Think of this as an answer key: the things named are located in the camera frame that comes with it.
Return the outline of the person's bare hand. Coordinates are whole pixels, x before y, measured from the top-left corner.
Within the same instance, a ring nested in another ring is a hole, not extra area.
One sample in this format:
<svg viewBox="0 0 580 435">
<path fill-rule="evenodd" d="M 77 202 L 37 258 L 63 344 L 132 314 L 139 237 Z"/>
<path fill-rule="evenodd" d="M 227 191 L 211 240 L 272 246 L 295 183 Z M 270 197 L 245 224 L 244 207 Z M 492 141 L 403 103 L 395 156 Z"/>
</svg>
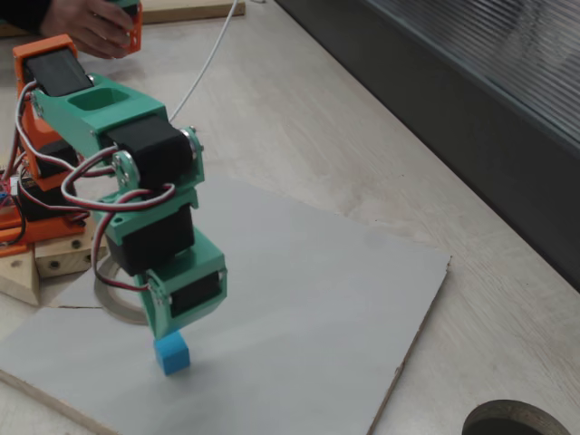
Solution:
<svg viewBox="0 0 580 435">
<path fill-rule="evenodd" d="M 52 1 L 39 32 L 45 37 L 67 34 L 82 52 L 102 59 L 128 54 L 131 17 L 109 1 Z"/>
</svg>

